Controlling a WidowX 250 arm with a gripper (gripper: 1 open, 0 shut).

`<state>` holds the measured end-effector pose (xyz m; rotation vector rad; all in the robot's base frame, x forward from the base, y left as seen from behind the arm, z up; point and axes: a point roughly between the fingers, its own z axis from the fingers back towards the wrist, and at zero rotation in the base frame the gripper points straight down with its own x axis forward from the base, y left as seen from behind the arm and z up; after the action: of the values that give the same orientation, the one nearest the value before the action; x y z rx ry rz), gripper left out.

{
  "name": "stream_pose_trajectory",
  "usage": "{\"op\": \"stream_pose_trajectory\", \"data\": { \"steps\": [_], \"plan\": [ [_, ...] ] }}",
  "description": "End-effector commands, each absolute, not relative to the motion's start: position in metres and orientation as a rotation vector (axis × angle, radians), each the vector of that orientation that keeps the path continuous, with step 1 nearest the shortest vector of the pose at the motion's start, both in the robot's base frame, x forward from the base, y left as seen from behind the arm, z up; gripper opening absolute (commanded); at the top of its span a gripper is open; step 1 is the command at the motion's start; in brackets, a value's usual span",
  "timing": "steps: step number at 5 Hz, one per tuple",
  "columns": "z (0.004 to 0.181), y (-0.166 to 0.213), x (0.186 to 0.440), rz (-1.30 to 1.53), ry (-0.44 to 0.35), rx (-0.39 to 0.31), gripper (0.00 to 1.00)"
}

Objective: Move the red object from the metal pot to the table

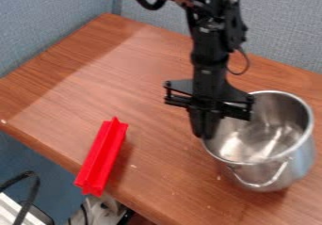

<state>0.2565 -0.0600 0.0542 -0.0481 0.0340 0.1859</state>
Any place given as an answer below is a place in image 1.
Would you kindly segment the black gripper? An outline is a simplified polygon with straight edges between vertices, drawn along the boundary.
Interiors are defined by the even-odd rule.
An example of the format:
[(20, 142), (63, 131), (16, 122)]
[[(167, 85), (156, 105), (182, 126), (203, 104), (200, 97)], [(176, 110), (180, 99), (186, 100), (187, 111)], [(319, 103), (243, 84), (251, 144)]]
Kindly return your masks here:
[(248, 121), (254, 98), (227, 81), (227, 65), (194, 65), (192, 78), (167, 80), (164, 102), (187, 109), (192, 133), (214, 137), (222, 118)]

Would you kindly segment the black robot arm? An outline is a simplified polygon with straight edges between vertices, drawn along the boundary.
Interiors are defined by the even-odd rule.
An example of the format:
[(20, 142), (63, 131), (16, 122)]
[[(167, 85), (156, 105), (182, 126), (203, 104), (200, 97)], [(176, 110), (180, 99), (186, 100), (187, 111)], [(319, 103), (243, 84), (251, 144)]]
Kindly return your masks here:
[(211, 139), (220, 119), (251, 119), (254, 96), (228, 84), (230, 54), (242, 50), (247, 26), (240, 0), (136, 0), (141, 7), (157, 10), (175, 2), (186, 13), (192, 39), (192, 77), (165, 81), (164, 102), (188, 112), (192, 133)]

